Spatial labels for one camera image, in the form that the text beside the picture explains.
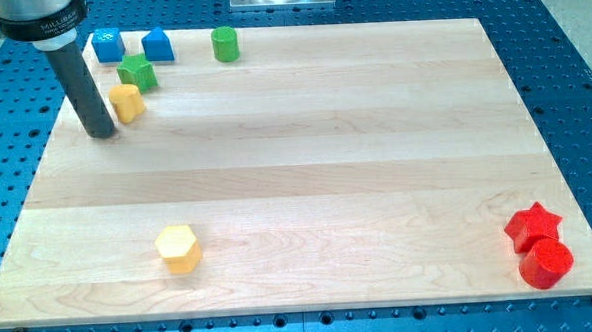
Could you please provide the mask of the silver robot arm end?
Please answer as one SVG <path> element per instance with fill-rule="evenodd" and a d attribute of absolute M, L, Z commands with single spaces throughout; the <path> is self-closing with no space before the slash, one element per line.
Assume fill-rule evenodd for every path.
<path fill-rule="evenodd" d="M 86 0 L 0 0 L 0 32 L 51 52 L 76 40 Z"/>

